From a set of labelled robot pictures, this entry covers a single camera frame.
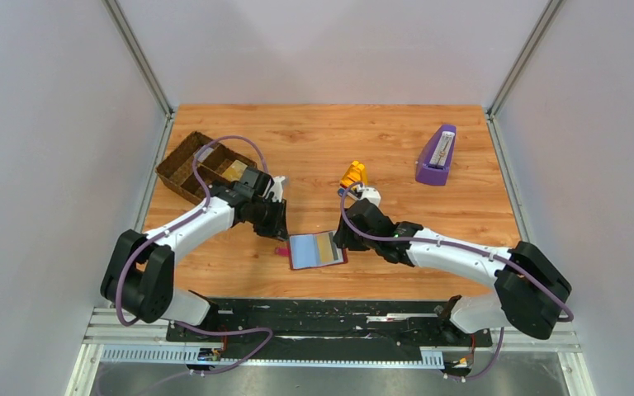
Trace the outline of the red leather card holder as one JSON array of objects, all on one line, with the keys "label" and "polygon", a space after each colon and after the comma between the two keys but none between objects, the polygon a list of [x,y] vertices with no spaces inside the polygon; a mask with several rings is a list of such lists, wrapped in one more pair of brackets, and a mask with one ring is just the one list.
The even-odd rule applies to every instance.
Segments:
[{"label": "red leather card holder", "polygon": [[285,247],[277,247],[274,253],[286,258],[293,271],[345,264],[346,250],[337,247],[334,235],[334,231],[294,234]]}]

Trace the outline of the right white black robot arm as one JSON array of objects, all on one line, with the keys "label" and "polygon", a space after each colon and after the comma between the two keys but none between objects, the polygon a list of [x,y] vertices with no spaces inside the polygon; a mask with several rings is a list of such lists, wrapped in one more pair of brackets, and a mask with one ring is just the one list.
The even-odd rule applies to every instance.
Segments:
[{"label": "right white black robot arm", "polygon": [[573,315],[566,305],[570,282],[533,243],[489,247],[449,238],[421,224],[393,222],[368,199],[344,209],[333,237],[338,248],[372,250],[385,261],[433,268],[491,288],[476,297],[454,296],[440,318],[463,333],[513,327],[547,340]]}]

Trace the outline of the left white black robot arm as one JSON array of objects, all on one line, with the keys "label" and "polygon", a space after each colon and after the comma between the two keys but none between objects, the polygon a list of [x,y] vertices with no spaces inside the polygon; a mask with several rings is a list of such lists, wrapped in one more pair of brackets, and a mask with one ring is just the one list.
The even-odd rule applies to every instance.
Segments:
[{"label": "left white black robot arm", "polygon": [[285,176],[248,168],[238,181],[215,182],[199,205],[157,229],[129,229],[116,241],[100,286],[103,298],[138,320],[158,319],[200,325],[213,304],[174,285],[175,268],[208,239],[250,223],[261,237],[285,241]]}]

